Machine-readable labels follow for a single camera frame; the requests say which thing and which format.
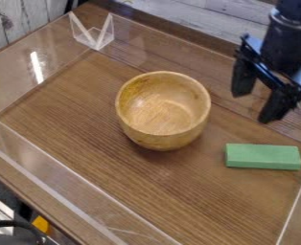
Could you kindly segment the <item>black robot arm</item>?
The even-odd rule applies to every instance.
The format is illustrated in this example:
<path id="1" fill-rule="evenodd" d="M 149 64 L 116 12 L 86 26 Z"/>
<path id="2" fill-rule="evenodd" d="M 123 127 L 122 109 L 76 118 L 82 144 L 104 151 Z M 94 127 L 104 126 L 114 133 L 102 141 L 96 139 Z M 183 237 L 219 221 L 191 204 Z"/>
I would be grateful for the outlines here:
<path id="1" fill-rule="evenodd" d="M 280 121 L 301 102 L 301 0 L 278 0 L 265 38 L 245 33 L 241 40 L 231 95 L 250 95 L 260 79 L 272 94 L 257 119 L 261 123 Z"/>

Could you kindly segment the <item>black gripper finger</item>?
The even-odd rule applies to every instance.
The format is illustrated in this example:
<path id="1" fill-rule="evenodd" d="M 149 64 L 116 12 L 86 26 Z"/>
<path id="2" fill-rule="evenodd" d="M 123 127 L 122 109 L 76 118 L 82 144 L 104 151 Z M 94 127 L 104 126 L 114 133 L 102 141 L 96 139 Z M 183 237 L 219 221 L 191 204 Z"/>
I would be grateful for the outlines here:
<path id="1" fill-rule="evenodd" d="M 256 86 L 256 66 L 248 60 L 238 58 L 233 67 L 231 95 L 235 98 L 253 93 Z"/>
<path id="2" fill-rule="evenodd" d="M 258 115 L 261 123 L 280 121 L 301 101 L 301 86 L 288 84 L 272 91 L 270 97 Z"/>

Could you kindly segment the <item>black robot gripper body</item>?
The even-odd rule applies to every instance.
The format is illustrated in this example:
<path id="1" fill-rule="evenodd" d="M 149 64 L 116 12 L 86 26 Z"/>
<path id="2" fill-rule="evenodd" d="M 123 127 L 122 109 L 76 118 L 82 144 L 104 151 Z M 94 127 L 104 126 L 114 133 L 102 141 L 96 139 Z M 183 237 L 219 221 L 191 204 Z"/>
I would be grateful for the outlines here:
<path id="1" fill-rule="evenodd" d="M 273 9 L 264 39 L 246 33 L 241 40 L 235 57 L 254 64 L 256 79 L 272 90 L 301 86 L 301 15 Z"/>

